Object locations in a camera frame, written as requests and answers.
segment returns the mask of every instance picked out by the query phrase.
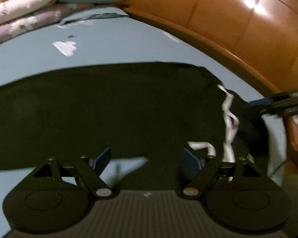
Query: white cable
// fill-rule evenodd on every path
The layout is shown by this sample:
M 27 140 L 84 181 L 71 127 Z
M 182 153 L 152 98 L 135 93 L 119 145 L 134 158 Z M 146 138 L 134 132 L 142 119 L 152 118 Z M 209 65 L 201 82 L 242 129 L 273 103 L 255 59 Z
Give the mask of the white cable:
M 234 151 L 232 148 L 232 142 L 238 130 L 239 120 L 238 118 L 231 113 L 229 110 L 234 96 L 226 91 L 226 89 L 218 85 L 219 89 L 223 90 L 226 93 L 226 98 L 222 104 L 224 121 L 226 125 L 226 135 L 225 135 L 225 142 L 223 144 L 224 147 L 224 155 L 223 155 L 223 162 L 235 162 Z

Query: gray textured platform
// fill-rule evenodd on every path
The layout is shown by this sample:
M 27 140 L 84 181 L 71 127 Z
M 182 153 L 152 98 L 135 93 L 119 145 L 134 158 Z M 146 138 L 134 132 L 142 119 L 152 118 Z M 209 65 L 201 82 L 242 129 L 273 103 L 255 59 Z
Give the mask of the gray textured platform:
M 175 191 L 121 191 L 95 203 L 80 223 L 59 233 L 32 235 L 13 230 L 5 238 L 287 238 L 282 231 L 265 235 L 233 233 L 215 223 L 198 201 Z

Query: screw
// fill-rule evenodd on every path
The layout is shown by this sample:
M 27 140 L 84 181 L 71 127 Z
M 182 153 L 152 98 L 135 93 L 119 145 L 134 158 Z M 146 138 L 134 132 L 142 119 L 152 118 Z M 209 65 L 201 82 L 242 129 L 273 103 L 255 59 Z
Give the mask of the screw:
M 110 189 L 107 189 L 107 188 L 98 189 L 96 191 L 96 195 L 99 196 L 99 197 L 108 197 L 111 194 L 112 194 L 111 190 Z
M 199 190 L 196 188 L 185 188 L 183 190 L 184 195 L 186 196 L 196 196 L 199 194 Z

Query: black circular disc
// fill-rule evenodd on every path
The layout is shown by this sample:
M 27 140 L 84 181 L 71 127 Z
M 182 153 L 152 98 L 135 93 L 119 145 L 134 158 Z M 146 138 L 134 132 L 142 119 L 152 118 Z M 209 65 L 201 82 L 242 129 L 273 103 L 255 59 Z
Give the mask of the black circular disc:
M 28 233 L 52 233 L 75 224 L 87 212 L 89 198 L 75 185 L 64 185 L 69 189 L 10 192 L 2 205 L 9 224 Z
M 206 194 L 205 204 L 214 220 L 241 232 L 269 232 L 290 213 L 290 201 L 282 190 L 262 190 L 256 183 L 223 184 Z

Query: pink blanket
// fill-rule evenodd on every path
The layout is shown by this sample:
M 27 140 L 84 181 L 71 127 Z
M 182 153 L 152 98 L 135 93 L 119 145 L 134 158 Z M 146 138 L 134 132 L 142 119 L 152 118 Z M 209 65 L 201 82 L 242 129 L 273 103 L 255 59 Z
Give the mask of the pink blanket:
M 0 44 L 25 32 L 59 22 L 73 12 L 93 7 L 92 3 L 54 4 L 36 13 L 0 25 Z

